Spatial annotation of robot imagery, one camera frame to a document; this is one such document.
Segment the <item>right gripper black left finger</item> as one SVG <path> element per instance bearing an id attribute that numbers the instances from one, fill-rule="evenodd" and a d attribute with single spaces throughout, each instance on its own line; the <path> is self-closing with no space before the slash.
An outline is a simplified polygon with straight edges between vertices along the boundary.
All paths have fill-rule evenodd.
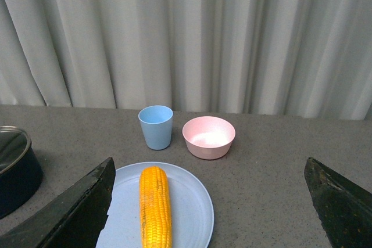
<path id="1" fill-rule="evenodd" d="M 1 236 L 1 247 L 95 247 L 115 181 L 111 157 L 39 212 Z"/>

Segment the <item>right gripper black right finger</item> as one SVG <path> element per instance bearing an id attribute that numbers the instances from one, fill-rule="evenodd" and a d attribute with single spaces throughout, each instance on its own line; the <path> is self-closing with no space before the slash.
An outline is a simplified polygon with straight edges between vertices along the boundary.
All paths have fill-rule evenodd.
<path id="1" fill-rule="evenodd" d="M 371 247 L 371 193 L 308 158 L 304 176 L 332 247 Z"/>

